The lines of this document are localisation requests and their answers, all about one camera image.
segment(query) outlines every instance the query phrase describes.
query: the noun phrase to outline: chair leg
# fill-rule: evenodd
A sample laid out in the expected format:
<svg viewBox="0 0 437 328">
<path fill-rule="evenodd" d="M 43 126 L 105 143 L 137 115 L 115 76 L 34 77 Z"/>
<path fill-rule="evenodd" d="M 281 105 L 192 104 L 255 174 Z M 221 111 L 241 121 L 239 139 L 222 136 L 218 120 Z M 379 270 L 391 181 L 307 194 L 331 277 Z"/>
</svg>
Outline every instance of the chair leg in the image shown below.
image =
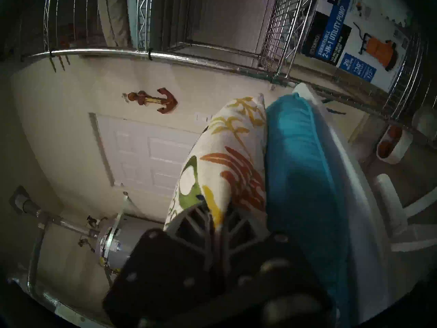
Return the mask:
<svg viewBox="0 0 437 328">
<path fill-rule="evenodd" d="M 414 251 L 437 244 L 437 225 L 411 224 L 392 238 L 392 251 Z"/>
<path fill-rule="evenodd" d="M 393 235 L 401 234 L 407 229 L 408 221 L 390 177 L 387 174 L 378 175 L 374 179 L 374 183 L 390 218 L 390 227 Z"/>
<path fill-rule="evenodd" d="M 425 210 L 434 202 L 437 201 L 437 187 L 431 190 L 424 197 L 418 199 L 416 202 L 410 204 L 408 207 L 404 208 L 405 215 L 408 217 L 414 216 L 420 213 L 422 210 Z"/>
</svg>

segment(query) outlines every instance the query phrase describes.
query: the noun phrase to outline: cardboard box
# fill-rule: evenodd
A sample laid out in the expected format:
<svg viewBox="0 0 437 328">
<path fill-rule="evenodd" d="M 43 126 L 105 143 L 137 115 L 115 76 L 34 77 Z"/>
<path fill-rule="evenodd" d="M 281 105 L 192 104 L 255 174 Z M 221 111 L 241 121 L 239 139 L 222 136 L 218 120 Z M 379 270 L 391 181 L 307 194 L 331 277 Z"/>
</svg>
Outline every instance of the cardboard box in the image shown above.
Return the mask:
<svg viewBox="0 0 437 328">
<path fill-rule="evenodd" d="M 360 0 L 317 0 L 302 53 L 389 92 L 410 40 Z"/>
</svg>

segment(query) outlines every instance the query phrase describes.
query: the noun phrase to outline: blue label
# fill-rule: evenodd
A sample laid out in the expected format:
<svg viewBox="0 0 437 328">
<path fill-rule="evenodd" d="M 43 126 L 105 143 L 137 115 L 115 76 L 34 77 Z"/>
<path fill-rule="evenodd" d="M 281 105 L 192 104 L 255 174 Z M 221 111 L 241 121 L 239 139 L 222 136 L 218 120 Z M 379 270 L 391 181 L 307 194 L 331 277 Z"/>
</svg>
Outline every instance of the blue label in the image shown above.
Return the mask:
<svg viewBox="0 0 437 328">
<path fill-rule="evenodd" d="M 375 75 L 376 69 L 367 63 L 353 57 L 351 54 L 345 53 L 340 64 L 340 69 L 344 69 L 349 73 L 361 77 L 367 82 L 371 82 Z"/>
<path fill-rule="evenodd" d="M 316 57 L 329 60 L 337 45 L 344 18 L 349 8 L 350 0 L 340 0 L 339 4 L 332 6 L 328 23 L 323 32 L 322 39 L 315 54 Z"/>
</svg>

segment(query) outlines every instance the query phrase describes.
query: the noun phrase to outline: floral pillow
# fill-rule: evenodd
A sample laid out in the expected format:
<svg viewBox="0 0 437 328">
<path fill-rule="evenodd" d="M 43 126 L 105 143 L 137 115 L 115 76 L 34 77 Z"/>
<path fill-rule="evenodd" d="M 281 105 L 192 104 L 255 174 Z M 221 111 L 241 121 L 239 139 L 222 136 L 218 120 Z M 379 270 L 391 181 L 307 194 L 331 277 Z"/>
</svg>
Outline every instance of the floral pillow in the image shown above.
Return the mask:
<svg viewBox="0 0 437 328">
<path fill-rule="evenodd" d="M 266 222 L 264 97 L 237 98 L 212 118 L 184 164 L 166 219 L 206 201 L 220 230 L 232 202 Z"/>
</svg>

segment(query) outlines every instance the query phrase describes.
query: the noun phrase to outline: electrical outlet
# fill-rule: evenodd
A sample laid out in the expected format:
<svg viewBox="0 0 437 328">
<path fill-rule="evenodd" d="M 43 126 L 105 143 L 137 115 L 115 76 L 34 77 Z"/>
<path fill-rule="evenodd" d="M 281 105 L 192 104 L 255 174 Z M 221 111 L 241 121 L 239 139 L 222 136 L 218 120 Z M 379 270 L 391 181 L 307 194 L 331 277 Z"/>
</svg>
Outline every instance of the electrical outlet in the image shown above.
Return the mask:
<svg viewBox="0 0 437 328">
<path fill-rule="evenodd" d="M 209 123 L 212 119 L 212 114 L 195 113 L 194 121 L 198 123 Z"/>
</svg>

